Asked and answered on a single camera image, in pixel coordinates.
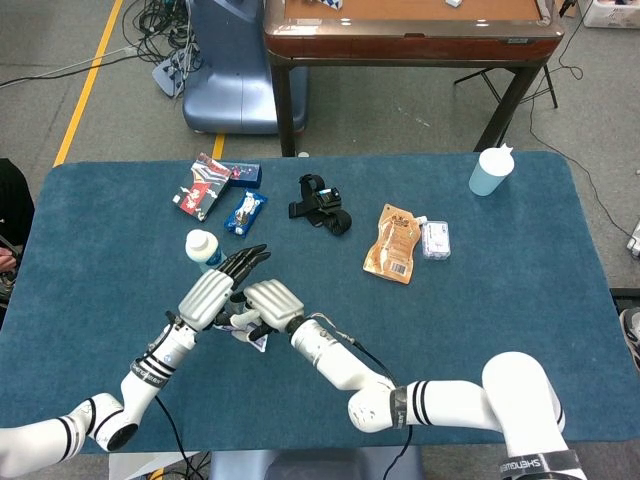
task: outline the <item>white box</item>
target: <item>white box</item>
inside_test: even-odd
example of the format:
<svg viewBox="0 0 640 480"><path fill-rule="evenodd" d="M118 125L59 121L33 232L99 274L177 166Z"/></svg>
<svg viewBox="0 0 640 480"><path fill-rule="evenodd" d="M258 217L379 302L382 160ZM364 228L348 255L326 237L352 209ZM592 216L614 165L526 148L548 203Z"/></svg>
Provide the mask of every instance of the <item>white box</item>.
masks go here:
<svg viewBox="0 0 640 480"><path fill-rule="evenodd" d="M634 5L612 5L598 0L579 0L586 27L640 28L640 2Z"/></svg>

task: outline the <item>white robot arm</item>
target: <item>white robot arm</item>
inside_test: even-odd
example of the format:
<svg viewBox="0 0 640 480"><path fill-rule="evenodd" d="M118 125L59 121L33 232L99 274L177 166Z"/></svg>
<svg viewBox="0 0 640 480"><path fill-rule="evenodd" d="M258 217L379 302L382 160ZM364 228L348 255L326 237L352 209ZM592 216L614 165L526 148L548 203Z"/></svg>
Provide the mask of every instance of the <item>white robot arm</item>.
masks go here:
<svg viewBox="0 0 640 480"><path fill-rule="evenodd" d="M265 249L259 245L241 250L218 270L200 277L180 302L179 315L171 315L162 334L131 363L120 385L122 404L101 393L63 417L0 429L0 477L17 477L67 460L82 449L86 437L108 452L124 446L149 404L195 346L196 334L211 326L237 285L269 257Z"/></svg>
<svg viewBox="0 0 640 480"><path fill-rule="evenodd" d="M359 430L377 432L405 425L495 430L503 432L509 455L522 457L501 466L505 479L586 479L575 452L568 450L562 439L565 416L558 397L542 367L528 355L512 352L492 359L483 372L484 388L466 381L422 381L396 387L369 369L318 322L305 318L302 302L279 281L251 285L244 294L262 320L271 329L288 333L291 345L329 382L340 390L356 391L348 411ZM535 378L535 384L527 385L530 377ZM514 385L513 378L520 382ZM518 404L519 395L528 400ZM530 421L519 423L520 418ZM510 476L514 471L518 476ZM529 476L532 474L547 476Z"/></svg>

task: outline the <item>gray carpet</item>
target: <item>gray carpet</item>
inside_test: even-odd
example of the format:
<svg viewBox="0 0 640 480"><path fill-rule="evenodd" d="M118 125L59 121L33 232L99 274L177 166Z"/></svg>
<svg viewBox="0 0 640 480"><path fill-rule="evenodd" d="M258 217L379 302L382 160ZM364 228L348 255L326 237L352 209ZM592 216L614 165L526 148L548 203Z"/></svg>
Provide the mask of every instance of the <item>gray carpet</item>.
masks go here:
<svg viewBox="0 0 640 480"><path fill-rule="evenodd" d="M131 0L125 0L124 7ZM93 56L111 8L99 0L0 3L0 82L43 73ZM567 20L572 32L576 20ZM548 96L536 101L534 130L584 165L602 202L626 230L640 204L639 32L585 29L564 62L580 65L584 79L553 74L560 108ZM108 50L124 45L119 22ZM557 58L550 67L558 65ZM318 68L311 76L310 119L299 146L312 155L376 152L444 152L473 148L495 106L479 78L451 83L467 71L448 69ZM509 74L492 72L504 88ZM0 89L0 154L25 172L34 196L56 156L82 89L84 75ZM545 149L529 134L530 104L521 106L507 142L520 150ZM191 132L180 103L168 100L137 60L105 67L98 75L67 161L192 158L210 152L213 136ZM225 158L276 156L275 137L227 138ZM573 168L589 227L611 286L637 287L640 265L626 238L595 200L587 176ZM628 412L629 421L637 421ZM627 480L640 471L640 443L575 446L592 479ZM430 447L430 480L494 480L503 446ZM106 456L83 455L28 479L106 479Z"/></svg>

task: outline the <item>black table leg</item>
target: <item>black table leg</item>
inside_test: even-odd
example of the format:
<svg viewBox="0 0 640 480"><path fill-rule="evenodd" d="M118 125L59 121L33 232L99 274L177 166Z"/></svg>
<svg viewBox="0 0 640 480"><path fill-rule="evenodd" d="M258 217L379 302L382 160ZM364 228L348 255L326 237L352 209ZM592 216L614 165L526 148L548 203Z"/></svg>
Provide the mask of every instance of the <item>black table leg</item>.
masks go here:
<svg viewBox="0 0 640 480"><path fill-rule="evenodd" d="M511 121L511 117L513 116L513 112L515 112L518 104L524 97L525 93L533 83L538 75L538 72L542 68L542 65L536 65L533 67L520 67L514 69L515 76L511 83L509 84L509 88L502 96L502 101L498 104L498 108L493 112L493 116L487 127L484 129L480 140L478 140L478 144L474 149L474 152L481 152L487 148L493 147L496 144L498 138L502 132L505 131L509 122Z"/></svg>
<svg viewBox="0 0 640 480"><path fill-rule="evenodd" d="M273 97L276 101L278 135L280 136L282 156L295 157L296 141L293 137L293 105L291 102L289 67L271 65L271 80L273 82Z"/></svg>

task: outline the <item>blue tablecloth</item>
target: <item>blue tablecloth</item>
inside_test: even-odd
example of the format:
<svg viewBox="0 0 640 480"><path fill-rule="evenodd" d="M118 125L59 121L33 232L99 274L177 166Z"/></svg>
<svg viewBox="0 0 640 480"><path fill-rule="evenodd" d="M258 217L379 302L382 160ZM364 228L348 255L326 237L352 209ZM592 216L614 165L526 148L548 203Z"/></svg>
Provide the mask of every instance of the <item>blue tablecloth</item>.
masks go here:
<svg viewBox="0 0 640 480"><path fill-rule="evenodd" d="M266 242L272 257L246 284L278 278L381 358L399 381L480 383L493 355L519 350L545 367L567 414L568 440L638 436L640 385L565 161L520 153L491 196L467 181L476 154L261 161L269 203L247 239L222 228L241 198L230 189L204 224L171 203L190 162L64 165L48 176L18 283L0 332L0 425L62 415L111 392L196 281L184 253L192 228L226 252ZM289 220L298 177L338 186L353 227L341 237ZM407 286L362 270L390 203L446 220L453 253L422 259ZM347 399L284 335L267 352L205 332L161 397L188 450L400 444L404 432L364 434ZM420 427L417 444L501 442L498 434ZM127 451L175 450L151 405ZM98 451L88 441L85 452Z"/></svg>

